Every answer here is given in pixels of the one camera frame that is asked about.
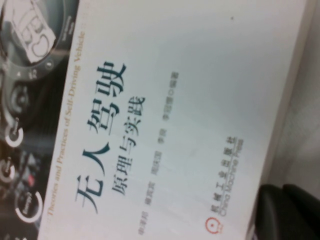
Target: black object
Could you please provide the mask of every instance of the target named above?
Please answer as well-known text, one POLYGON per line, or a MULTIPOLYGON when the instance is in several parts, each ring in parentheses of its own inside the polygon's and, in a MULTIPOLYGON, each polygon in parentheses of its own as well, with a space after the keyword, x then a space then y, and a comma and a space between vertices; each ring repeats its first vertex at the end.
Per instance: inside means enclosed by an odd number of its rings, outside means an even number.
POLYGON ((320 201, 295 185, 263 185, 255 225, 259 240, 319 240, 320 201))

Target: book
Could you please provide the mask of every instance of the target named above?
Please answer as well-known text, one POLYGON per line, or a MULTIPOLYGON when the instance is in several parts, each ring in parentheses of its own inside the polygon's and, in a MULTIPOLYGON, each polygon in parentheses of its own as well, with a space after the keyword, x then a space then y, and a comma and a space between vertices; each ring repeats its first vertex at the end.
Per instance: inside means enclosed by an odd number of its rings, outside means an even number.
POLYGON ((0 238, 250 237, 315 4, 2 1, 0 238))

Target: publisher logo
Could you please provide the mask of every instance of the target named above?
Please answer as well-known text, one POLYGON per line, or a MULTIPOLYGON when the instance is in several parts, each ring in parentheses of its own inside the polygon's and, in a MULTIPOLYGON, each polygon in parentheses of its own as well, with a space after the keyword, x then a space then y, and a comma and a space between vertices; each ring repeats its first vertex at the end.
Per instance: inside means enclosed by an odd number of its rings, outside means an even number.
POLYGON ((205 221, 205 228, 211 234, 221 234, 223 227, 215 217, 210 217, 205 221))

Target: chinese characters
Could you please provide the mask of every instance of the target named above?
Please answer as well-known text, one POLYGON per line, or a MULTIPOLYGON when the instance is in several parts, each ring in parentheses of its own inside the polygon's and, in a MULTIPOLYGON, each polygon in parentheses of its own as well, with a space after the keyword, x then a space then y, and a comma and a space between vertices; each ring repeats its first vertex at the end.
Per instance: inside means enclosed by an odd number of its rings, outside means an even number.
POLYGON ((122 195, 126 195, 128 187, 128 173, 133 164, 133 158, 130 154, 131 150, 137 145, 136 138, 139 136, 139 126, 145 100, 144 97, 133 96, 128 102, 128 116, 123 124, 123 141, 122 145, 119 146, 121 154, 118 156, 112 187, 112 190, 122 195))
POLYGON ((239 164, 238 159, 243 145, 242 139, 227 137, 226 146, 223 150, 223 159, 220 162, 218 181, 215 185, 215 192, 212 199, 211 211, 224 217, 227 215, 229 201, 231 199, 232 187, 235 182, 235 175, 239 164))
MULTIPOLYGON (((100 79, 95 82, 95 96, 92 100, 92 109, 89 118, 86 122, 88 130, 94 134, 107 133, 111 134, 114 118, 120 113, 120 109, 116 103, 110 98, 117 97, 124 91, 124 78, 123 74, 126 66, 123 64, 119 71, 114 70, 112 62, 105 61, 103 66, 97 67, 97 72, 100 74, 100 79)), ((75 201, 78 202, 82 199, 82 207, 86 202, 91 203, 95 212, 98 214, 98 206, 96 198, 101 197, 104 189, 104 178, 106 155, 111 150, 108 140, 103 147, 98 147, 93 151, 84 149, 82 151, 82 161, 89 161, 92 165, 96 165, 99 169, 99 174, 95 176, 79 175, 77 177, 77 191, 75 201)), ((132 159, 119 157, 117 169, 125 174, 131 166, 132 159)), ((116 178, 117 190, 124 192, 127 187, 126 178, 116 178)))

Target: white surface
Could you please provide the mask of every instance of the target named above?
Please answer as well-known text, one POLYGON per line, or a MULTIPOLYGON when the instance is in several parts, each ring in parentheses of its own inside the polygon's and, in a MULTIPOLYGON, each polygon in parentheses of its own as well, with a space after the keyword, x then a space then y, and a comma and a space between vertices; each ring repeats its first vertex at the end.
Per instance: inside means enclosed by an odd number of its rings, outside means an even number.
POLYGON ((320 198, 320 4, 318 2, 269 182, 320 198))
POLYGON ((288 75, 295 72, 292 58, 299 52, 295 47, 306 2, 91 0, 89 13, 80 5, 79 16, 87 15, 88 20, 83 24, 78 17, 74 43, 85 31, 83 51, 75 62, 77 44, 72 45, 40 238, 140 239, 141 213, 146 211, 145 239, 245 239, 288 75), (124 91, 114 98, 95 93, 101 78, 97 67, 105 61, 113 62, 114 70, 127 66, 124 91), (68 122, 75 65, 81 70, 68 122), (172 71, 179 72, 179 78, 170 120, 164 122, 172 71), (128 156, 119 146, 132 96, 146 101, 123 196, 112 188, 115 173, 120 174, 118 156, 128 156), (104 106, 113 102, 120 108, 110 136, 90 131, 87 125, 94 98, 104 106), (157 143, 161 128, 168 132, 164 145, 157 143), (226 181, 219 178, 220 171, 228 170, 221 162, 232 159, 224 155, 224 149, 231 147, 226 143, 229 136, 244 143, 237 161, 230 164, 236 167, 228 176, 233 186, 224 195, 229 202, 223 216, 212 212, 211 206, 219 204, 213 200, 214 193, 221 194, 216 183, 226 181), (62 140, 66 141, 63 150, 62 140), (82 152, 98 151, 107 142, 110 152, 101 158, 104 175, 82 152), (163 158, 154 176, 151 168, 157 150, 163 158), (91 188, 98 187, 95 179, 103 180, 101 197, 92 196, 99 214, 89 201, 83 207, 83 197, 75 201, 79 175, 80 187, 88 175, 91 188), (151 206, 145 204, 149 181, 155 182, 151 206), (206 230, 208 220, 217 223, 213 218, 223 224, 222 234, 206 230))

